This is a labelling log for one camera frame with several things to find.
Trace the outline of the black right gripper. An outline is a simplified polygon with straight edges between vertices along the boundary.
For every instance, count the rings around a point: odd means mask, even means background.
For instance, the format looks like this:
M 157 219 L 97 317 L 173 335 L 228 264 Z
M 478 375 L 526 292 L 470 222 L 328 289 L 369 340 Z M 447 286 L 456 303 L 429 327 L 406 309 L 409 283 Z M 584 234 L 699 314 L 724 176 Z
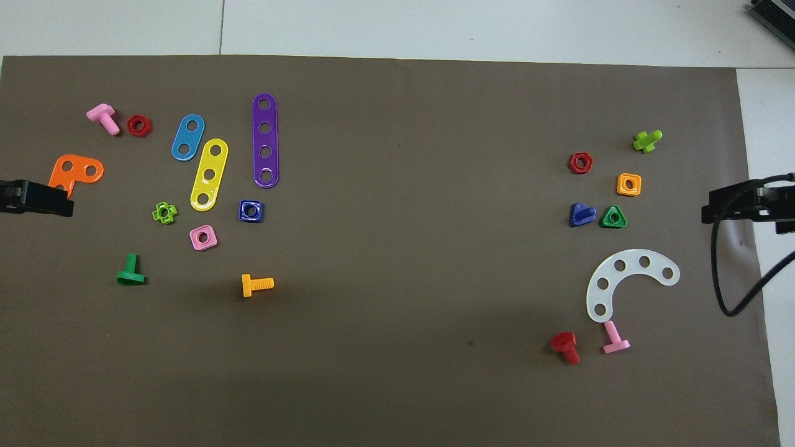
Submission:
M 768 187 L 773 182 L 788 186 Z M 708 192 L 701 223 L 723 220 L 775 222 L 777 235 L 795 232 L 793 179 L 753 179 L 756 186 L 727 186 Z

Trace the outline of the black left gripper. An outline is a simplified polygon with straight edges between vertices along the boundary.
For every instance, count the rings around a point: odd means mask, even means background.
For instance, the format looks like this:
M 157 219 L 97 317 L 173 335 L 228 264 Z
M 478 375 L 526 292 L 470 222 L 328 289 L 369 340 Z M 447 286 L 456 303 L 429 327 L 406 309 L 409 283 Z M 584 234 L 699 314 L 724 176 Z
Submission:
M 22 210 L 17 205 L 22 198 Z M 1 212 L 6 214 L 37 214 L 71 217 L 74 202 L 68 193 L 57 187 L 28 180 L 1 181 Z

